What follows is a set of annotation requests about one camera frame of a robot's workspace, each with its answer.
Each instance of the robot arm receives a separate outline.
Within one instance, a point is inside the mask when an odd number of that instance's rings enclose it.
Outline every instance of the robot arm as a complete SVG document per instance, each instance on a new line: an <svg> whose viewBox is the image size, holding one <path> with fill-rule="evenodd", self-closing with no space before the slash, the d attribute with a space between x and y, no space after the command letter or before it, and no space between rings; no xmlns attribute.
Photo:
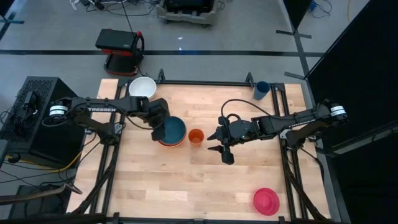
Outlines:
<svg viewBox="0 0 398 224"><path fill-rule="evenodd" d="M229 117L234 116L238 120L229 122ZM300 147L306 137L318 133L322 128L337 126L347 122L347 114L342 106L325 100L316 108L301 111L288 116L261 116L252 118L251 121L242 120L236 114L227 117L219 117L216 132L208 140L217 139L221 145L210 147L209 150L221 153L221 159L226 164L234 163L234 156L230 151L231 146L244 144L253 140L268 140L277 135L286 138L288 147ZM294 131L291 128L307 124L303 128Z"/></svg>
<svg viewBox="0 0 398 224"><path fill-rule="evenodd" d="M53 102L50 116L43 125L55 127L68 121L96 132L101 144L115 145L119 141L120 124L100 123L90 118L90 112L121 113L127 117L138 117L152 128L152 140L165 136L163 120L170 116L167 102L161 98L149 102L143 96L127 96L119 100L91 98L62 98Z"/></svg>

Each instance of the wooden table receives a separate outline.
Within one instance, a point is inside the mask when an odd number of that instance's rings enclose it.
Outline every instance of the wooden table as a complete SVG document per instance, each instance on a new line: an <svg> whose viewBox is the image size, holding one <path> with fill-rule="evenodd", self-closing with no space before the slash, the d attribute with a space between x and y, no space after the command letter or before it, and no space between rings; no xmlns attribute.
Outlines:
<svg viewBox="0 0 398 224"><path fill-rule="evenodd" d="M118 80L102 80L98 98L114 98L117 84ZM286 84L285 87L290 112L305 110L301 86ZM221 105L228 99L249 100L274 114L272 94L255 101L250 87L158 85L155 98L165 98L171 115L182 118L188 131L202 129L206 138L214 133ZM264 116L242 102L227 104L224 113L236 113L246 120ZM103 123L109 122L109 117L107 113L93 115L93 119ZM142 124L138 118L133 120ZM218 145L218 141L204 141L202 147L195 148L186 139L179 147L165 148L151 141L150 131L138 129L127 120L126 124L111 192L109 217L120 212L121 217L136 218L277 220L278 216L284 216L290 219L278 137L232 147L235 163L228 166L221 162L218 152L207 150ZM92 136L88 136L86 142L91 139ZM87 145L82 156L98 141L97 138ZM312 143L306 142L305 149L316 156ZM83 195L72 194L68 212L77 208L93 188L101 150L102 147L98 147L80 164L75 185ZM304 190L319 211L330 217L318 164L302 151L298 152L298 159ZM271 217L259 214L252 205L254 192L263 187L274 190L280 199L279 211ZM102 190L98 212L101 211L103 195ZM296 213L300 217L295 190L294 197Z"/></svg>

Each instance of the concrete floor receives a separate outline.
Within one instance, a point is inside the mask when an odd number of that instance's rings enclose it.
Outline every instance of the concrete floor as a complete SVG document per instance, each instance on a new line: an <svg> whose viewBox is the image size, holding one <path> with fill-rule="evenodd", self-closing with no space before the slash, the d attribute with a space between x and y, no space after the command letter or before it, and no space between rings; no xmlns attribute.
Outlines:
<svg viewBox="0 0 398 224"><path fill-rule="evenodd" d="M130 17L133 30L140 30L146 40L146 50L259 50L297 52L294 37L276 34L275 30L291 31L282 0L224 1L225 8L218 13L215 26L202 28L197 24L172 22L164 24L155 10L148 16ZM349 24L348 0L330 0L331 16L321 19L307 13L299 27L304 52L324 53ZM349 16L352 20L368 0L351 1ZM328 6L325 1L317 3ZM128 14L148 12L148 4L129 5ZM104 11L86 12L77 5L74 11L67 0L16 0L9 11L25 24L11 24L0 40L1 50L96 50L95 40L101 29L129 31L124 16ZM60 77L76 94L96 96L102 78L117 78L103 70L104 55L0 55L0 111L12 106L26 76ZM307 57L311 69L318 57ZM163 68L171 80L243 81L251 72L256 81L299 83L303 85L307 107L311 102L306 83L284 76L284 72L304 75L299 57L236 56L236 55L147 55L141 70L155 77ZM2 170L18 177L39 174L42 171L3 166ZM0 180L11 180L0 174ZM57 174L27 179L34 185L59 180ZM1 185L0 195L15 194L21 181ZM325 183L332 218L338 220L331 184ZM10 206L0 207L0 218L7 218Z"/></svg>

